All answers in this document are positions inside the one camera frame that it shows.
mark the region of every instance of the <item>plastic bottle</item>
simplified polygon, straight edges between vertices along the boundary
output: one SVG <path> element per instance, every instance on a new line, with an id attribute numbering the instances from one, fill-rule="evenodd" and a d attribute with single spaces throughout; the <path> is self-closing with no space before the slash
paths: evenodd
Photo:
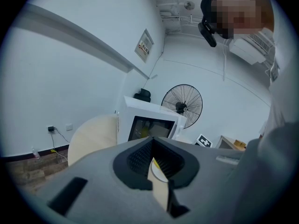
<path id="1" fill-rule="evenodd" d="M 40 155 L 39 155 L 39 153 L 33 147 L 32 147 L 32 153 L 33 153 L 33 155 L 35 156 L 36 159 L 40 159 L 41 158 Z"/>

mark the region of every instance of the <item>wooden floor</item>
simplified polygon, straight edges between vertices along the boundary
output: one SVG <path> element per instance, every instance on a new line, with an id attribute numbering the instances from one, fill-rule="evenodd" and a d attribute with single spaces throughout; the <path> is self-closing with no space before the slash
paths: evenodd
<path id="1" fill-rule="evenodd" d="M 67 158 L 68 150 L 59 154 Z M 56 153 L 42 156 L 38 159 L 27 159 L 6 163 L 15 184 L 21 189 L 35 194 L 48 180 L 68 167 L 64 157 Z"/>

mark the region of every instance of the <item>neck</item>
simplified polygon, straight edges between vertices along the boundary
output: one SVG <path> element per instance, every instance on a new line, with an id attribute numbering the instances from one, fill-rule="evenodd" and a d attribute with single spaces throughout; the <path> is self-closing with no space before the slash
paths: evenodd
<path id="1" fill-rule="evenodd" d="M 274 13 L 270 0 L 256 0 L 256 6 L 261 9 L 261 19 L 263 28 L 268 28 L 274 32 Z"/>

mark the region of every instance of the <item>black fan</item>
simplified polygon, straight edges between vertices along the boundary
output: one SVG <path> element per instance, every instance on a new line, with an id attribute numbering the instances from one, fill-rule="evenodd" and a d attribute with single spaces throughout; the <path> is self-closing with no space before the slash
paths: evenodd
<path id="1" fill-rule="evenodd" d="M 187 118 L 184 129 L 193 125 L 202 111 L 202 98 L 197 89 L 188 84 L 173 87 L 163 98 L 162 106 Z"/>

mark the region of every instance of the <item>plug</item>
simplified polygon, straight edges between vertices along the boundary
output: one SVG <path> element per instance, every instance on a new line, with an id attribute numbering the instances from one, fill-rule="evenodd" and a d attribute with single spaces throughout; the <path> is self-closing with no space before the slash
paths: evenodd
<path id="1" fill-rule="evenodd" d="M 54 126 L 48 126 L 48 132 L 54 132 Z"/>

